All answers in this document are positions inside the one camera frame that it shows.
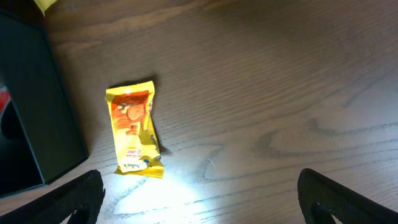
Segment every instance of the black case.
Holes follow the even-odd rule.
[[[0,197],[52,182],[88,158],[61,77],[45,31],[0,9],[0,82],[24,133],[0,137]]]

